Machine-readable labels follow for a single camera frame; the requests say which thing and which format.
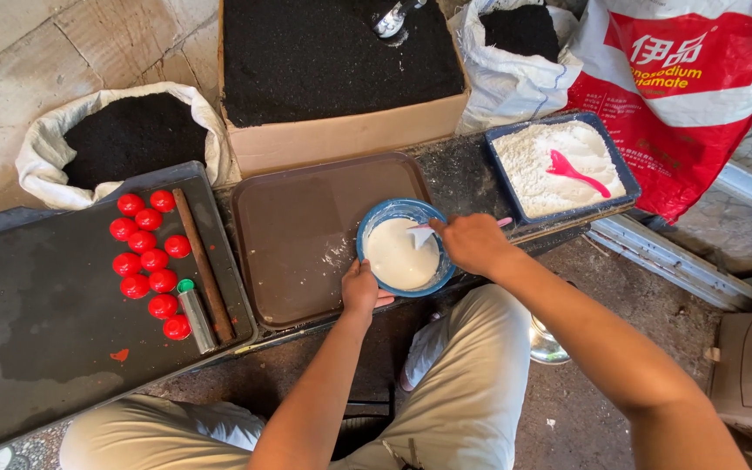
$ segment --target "hand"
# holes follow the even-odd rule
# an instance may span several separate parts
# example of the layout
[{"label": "hand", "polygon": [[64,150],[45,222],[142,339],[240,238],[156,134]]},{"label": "hand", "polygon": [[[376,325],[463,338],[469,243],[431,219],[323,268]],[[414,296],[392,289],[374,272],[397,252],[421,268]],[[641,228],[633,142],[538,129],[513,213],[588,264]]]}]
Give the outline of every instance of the hand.
[{"label": "hand", "polygon": [[379,288],[367,259],[361,263],[357,259],[352,262],[341,279],[341,297],[345,312],[368,317],[376,307],[393,302],[393,294]]},{"label": "hand", "polygon": [[495,218],[489,214],[450,216],[448,225],[433,218],[429,225],[440,235],[454,264],[493,281],[498,267],[506,268],[511,256],[522,252],[507,241]]}]

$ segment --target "white paste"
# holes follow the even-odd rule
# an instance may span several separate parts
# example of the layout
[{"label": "white paste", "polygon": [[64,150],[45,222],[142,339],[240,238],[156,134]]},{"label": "white paste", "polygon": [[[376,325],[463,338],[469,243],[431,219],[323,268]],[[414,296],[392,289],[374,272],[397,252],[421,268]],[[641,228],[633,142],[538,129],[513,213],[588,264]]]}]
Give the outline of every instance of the white paste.
[{"label": "white paste", "polygon": [[416,289],[428,283],[440,265],[440,247],[434,237],[413,249],[407,229],[420,225],[406,218],[392,218],[377,225],[364,240],[364,257],[373,274],[395,289]]},{"label": "white paste", "polygon": [[605,201],[582,180],[547,172],[552,164],[550,150],[565,155],[582,175],[596,179],[611,192],[611,198],[626,194],[605,141],[588,124],[534,124],[492,142],[510,178],[518,201],[529,218],[538,218]]}]

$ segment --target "blue bowl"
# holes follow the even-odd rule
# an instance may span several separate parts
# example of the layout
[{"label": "blue bowl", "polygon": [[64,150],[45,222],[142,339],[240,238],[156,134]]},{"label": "blue bowl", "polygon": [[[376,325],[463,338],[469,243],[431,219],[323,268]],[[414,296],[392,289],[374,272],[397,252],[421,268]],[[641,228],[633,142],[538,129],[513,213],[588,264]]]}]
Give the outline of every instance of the blue bowl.
[{"label": "blue bowl", "polygon": [[[364,216],[359,224],[359,233],[356,235],[356,251],[359,254],[359,261],[364,259],[363,241],[370,236],[370,233],[377,225],[392,218],[407,218],[417,223],[428,223],[430,218],[436,218],[445,222],[443,212],[438,211],[428,202],[409,198],[388,199],[370,209],[370,212]],[[440,237],[436,233],[432,237],[437,241],[437,247],[440,249],[440,265],[428,283],[416,289],[402,290],[390,287],[390,285],[383,283],[378,276],[373,274],[379,286],[391,294],[401,297],[424,297],[436,292],[445,283],[449,282],[451,275],[454,274],[455,266],[452,264],[451,259],[449,259],[449,255],[445,254],[443,241],[440,240]]]}]

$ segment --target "black granules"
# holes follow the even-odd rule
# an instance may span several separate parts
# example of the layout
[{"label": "black granules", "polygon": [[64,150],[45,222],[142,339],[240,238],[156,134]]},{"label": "black granules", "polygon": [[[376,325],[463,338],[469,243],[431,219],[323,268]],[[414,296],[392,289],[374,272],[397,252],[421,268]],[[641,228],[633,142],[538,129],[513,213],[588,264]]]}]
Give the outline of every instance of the black granules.
[{"label": "black granules", "polygon": [[123,98],[65,133],[77,156],[63,172],[68,186],[92,190],[186,161],[204,164],[207,132],[193,121],[190,105],[171,94]]},{"label": "black granules", "polygon": [[524,5],[515,10],[496,10],[482,15],[486,45],[518,55],[540,55],[558,64],[559,38],[553,18],[543,5]]},{"label": "black granules", "polygon": [[394,47],[373,33],[395,3],[225,0],[228,120],[238,127],[308,121],[462,93],[457,53],[434,0],[409,13],[387,42]]}]

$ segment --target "khaki pants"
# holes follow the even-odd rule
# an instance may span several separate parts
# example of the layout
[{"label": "khaki pants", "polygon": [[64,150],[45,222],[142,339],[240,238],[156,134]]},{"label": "khaki pants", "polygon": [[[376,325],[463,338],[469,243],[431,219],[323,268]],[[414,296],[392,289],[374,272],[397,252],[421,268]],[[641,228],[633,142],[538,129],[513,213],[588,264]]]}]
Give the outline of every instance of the khaki pants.
[{"label": "khaki pants", "polygon": [[[472,290],[413,338],[405,372],[417,384],[379,439],[332,470],[398,470],[382,440],[429,470],[509,470],[530,365],[530,313],[501,287]],[[63,470],[239,470],[262,423],[231,403],[197,406],[135,395],[69,427]]]}]

